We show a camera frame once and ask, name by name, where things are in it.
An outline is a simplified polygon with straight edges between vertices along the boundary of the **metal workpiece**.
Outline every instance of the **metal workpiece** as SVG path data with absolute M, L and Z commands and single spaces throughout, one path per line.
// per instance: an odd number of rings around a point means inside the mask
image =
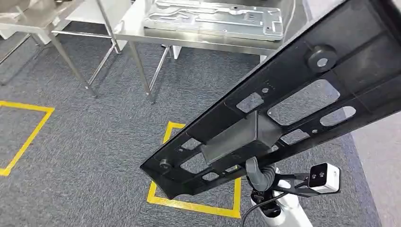
M 140 168 L 169 199 L 180 194 L 196 195 L 246 175 L 241 155 L 247 154 L 230 156 L 230 146 L 238 147 L 236 137 L 217 139 L 222 133 L 232 133 L 232 126 L 255 113 L 281 130 L 274 142 L 276 149 L 256 155 L 259 167 L 264 167 L 401 111 L 400 20 L 401 13 L 392 0 L 338 2 L 250 71 Z M 345 29 L 343 35 L 338 35 L 339 27 Z M 306 114 L 291 122 L 275 117 L 272 109 L 322 81 L 333 88 L 330 92 L 337 95 L 335 99 L 312 111 L 308 107 L 313 105 L 298 106 L 307 110 Z M 248 104 L 244 105 L 248 109 L 239 105 L 242 102 Z M 189 140 L 200 144 L 185 148 Z M 214 153 L 222 154 L 217 160 L 227 162 L 209 162 L 207 168 L 196 174 L 181 167 L 211 144 L 221 147 Z M 162 169 L 159 164 L 163 159 L 172 168 Z M 234 164 L 237 169 L 222 171 Z M 210 173 L 218 177 L 210 181 L 203 178 Z
M 253 1 L 226 1 L 227 3 L 236 5 L 247 5 L 255 7 L 268 7 L 280 8 L 283 18 L 283 28 L 291 14 L 291 6 L 293 1 L 289 0 L 253 0 Z M 191 48 L 209 49 L 227 52 L 249 53 L 257 55 L 270 55 L 278 49 L 284 42 L 280 41 L 266 41 L 255 40 L 248 38 L 238 38 L 221 35 L 211 35 L 203 33 L 194 33 L 180 30 L 164 30 L 147 28 L 144 24 L 144 18 L 149 12 L 153 1 L 151 0 L 136 0 L 132 7 L 125 13 L 120 23 L 114 28 L 114 34 L 117 39 L 184 46 Z M 307 22 L 305 9 L 303 7 L 296 7 L 295 15 L 288 31 L 293 34 L 298 31 Z
M 284 32 L 278 8 L 194 0 L 155 1 L 143 25 L 155 29 L 269 41 L 281 40 Z

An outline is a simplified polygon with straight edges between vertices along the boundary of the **yellow tape square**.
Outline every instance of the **yellow tape square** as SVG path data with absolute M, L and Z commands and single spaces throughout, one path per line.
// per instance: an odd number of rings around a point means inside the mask
M 10 172 L 11 172 L 11 169 L 15 166 L 17 161 L 24 154 L 25 150 L 28 148 L 29 144 L 31 144 L 31 142 L 34 140 L 35 136 L 38 134 L 40 129 L 43 127 L 44 123 L 46 123 L 47 119 L 49 119 L 50 115 L 54 111 L 54 108 L 45 107 L 45 106 L 30 105 L 30 104 L 23 104 L 23 103 L 6 102 L 6 101 L 1 101 L 0 100 L 0 107 L 1 106 L 46 112 L 44 117 L 41 119 L 39 124 L 36 126 L 34 131 L 31 133 L 31 135 L 28 137 L 28 139 L 25 141 L 25 143 L 19 149 L 17 154 L 13 157 L 13 159 L 7 165 L 7 167 L 6 168 L 0 168 L 0 176 L 8 176 L 10 174 Z
M 168 122 L 166 132 L 163 137 L 163 143 L 166 143 L 170 139 L 173 128 L 182 129 L 184 126 L 185 126 L 185 124 Z M 231 218 L 241 218 L 241 214 L 240 214 L 241 178 L 235 179 L 234 199 L 233 199 L 234 202 L 233 202 L 232 210 L 225 209 L 225 208 L 219 208 L 219 207 L 206 206 L 206 205 L 201 205 L 201 204 L 196 204 L 196 203 L 190 203 L 190 202 L 169 200 L 167 198 L 157 197 L 157 196 L 155 196 L 156 187 L 157 187 L 156 183 L 152 181 L 152 183 L 150 184 L 148 199 L 147 199 L 147 201 L 149 203 L 154 203 L 154 204 L 169 206 L 169 207 L 175 207 L 175 208 L 180 208 L 180 209 L 184 209 L 184 210 L 192 210 L 192 211 L 197 211 L 197 212 L 202 212 L 202 213 L 207 213 L 207 214 L 226 216 L 226 217 L 231 217 Z

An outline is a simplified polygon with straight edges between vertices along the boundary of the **rectangular cutout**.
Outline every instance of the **rectangular cutout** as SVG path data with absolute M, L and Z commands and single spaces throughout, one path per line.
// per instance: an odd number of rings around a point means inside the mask
M 290 132 L 289 134 L 282 136 L 281 139 L 288 145 L 297 143 L 301 140 L 304 140 L 309 137 L 309 134 L 297 129 L 295 131 Z
M 340 93 L 327 80 L 319 79 L 268 110 L 281 125 L 291 125 L 334 103 Z
M 183 145 L 181 145 L 181 147 L 183 147 L 183 148 L 185 148 L 187 150 L 192 150 L 192 149 L 194 149 L 195 147 L 197 147 L 200 144 L 201 144 L 201 142 L 197 141 L 194 138 L 190 138 Z
M 258 93 L 253 92 L 248 97 L 239 102 L 236 107 L 244 113 L 249 113 L 251 110 L 258 107 L 262 103 L 262 97 Z
M 188 161 L 182 163 L 180 167 L 192 174 L 200 173 L 208 167 L 202 153 L 193 156 Z

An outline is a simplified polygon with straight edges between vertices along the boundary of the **metal table leg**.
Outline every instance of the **metal table leg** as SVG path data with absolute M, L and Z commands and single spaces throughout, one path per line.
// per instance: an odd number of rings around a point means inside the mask
M 121 53 L 121 50 L 120 50 L 120 47 L 117 44 L 117 40 L 116 40 L 116 38 L 115 38 L 115 36 L 113 34 L 113 29 L 112 29 L 112 27 L 110 25 L 109 18 L 106 15 L 105 8 L 103 7 L 103 4 L 101 3 L 100 0 L 96 0 L 96 3 L 97 3 L 97 5 L 98 5 L 98 7 L 100 9 L 100 12 L 102 13 L 103 19 L 105 20 L 106 30 L 107 30 L 107 33 L 109 34 L 109 36 L 111 36 L 111 41 L 113 43 L 115 52 L 117 54 L 119 54 L 119 53 Z
M 153 97 L 153 95 L 150 91 L 149 83 L 148 83 L 148 80 L 146 79 L 145 72 L 143 71 L 142 62 L 140 60 L 135 43 L 133 41 L 128 41 L 128 45 L 130 46 L 132 57 L 134 58 L 134 61 L 138 67 L 139 76 L 140 76 L 140 79 L 142 80 L 143 87 L 145 88 L 145 93 L 147 96 L 149 96 L 150 103 L 153 104 L 153 103 L 155 103 L 155 98 Z
M 64 58 L 66 63 L 69 65 L 71 68 L 72 72 L 74 73 L 75 77 L 81 81 L 81 83 L 85 86 L 85 89 L 89 90 L 90 93 L 92 93 L 93 97 L 97 97 L 96 91 L 88 84 L 88 82 L 82 77 L 82 75 L 78 72 L 78 69 L 75 67 L 75 65 L 72 63 L 71 59 L 68 57 L 67 53 L 65 52 L 62 44 L 59 42 L 59 40 L 54 36 L 52 33 L 48 34 L 49 38 L 51 39 L 53 45 L 57 48 L 59 51 L 60 55 Z

